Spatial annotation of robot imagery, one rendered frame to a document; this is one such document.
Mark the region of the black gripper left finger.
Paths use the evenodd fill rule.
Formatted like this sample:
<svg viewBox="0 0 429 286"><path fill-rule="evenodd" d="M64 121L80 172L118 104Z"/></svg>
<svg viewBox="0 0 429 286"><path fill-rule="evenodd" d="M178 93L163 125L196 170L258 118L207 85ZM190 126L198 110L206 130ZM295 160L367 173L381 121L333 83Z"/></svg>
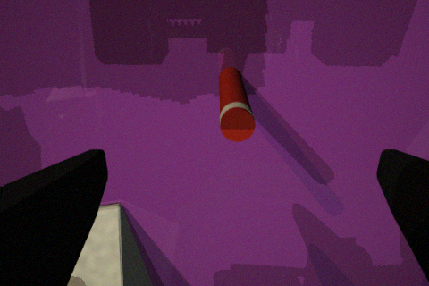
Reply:
<svg viewBox="0 0 429 286"><path fill-rule="evenodd" d="M107 175L89 150L0 186L0 286L67 286Z"/></svg>

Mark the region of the red peg with white band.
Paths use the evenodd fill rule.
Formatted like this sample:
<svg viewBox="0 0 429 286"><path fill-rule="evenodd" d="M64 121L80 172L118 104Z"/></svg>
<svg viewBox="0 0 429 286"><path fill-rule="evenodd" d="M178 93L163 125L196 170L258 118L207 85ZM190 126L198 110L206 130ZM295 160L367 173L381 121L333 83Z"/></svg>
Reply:
<svg viewBox="0 0 429 286"><path fill-rule="evenodd" d="M249 139L255 118L237 69L225 68L219 74L219 125L222 134L233 142Z"/></svg>

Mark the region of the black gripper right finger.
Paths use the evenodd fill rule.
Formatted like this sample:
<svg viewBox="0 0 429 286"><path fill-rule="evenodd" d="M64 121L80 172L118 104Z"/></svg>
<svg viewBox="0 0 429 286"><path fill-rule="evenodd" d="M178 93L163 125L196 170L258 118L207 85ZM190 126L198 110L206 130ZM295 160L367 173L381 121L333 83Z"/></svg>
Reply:
<svg viewBox="0 0 429 286"><path fill-rule="evenodd" d="M384 149L376 175L393 217L429 281L429 161Z"/></svg>

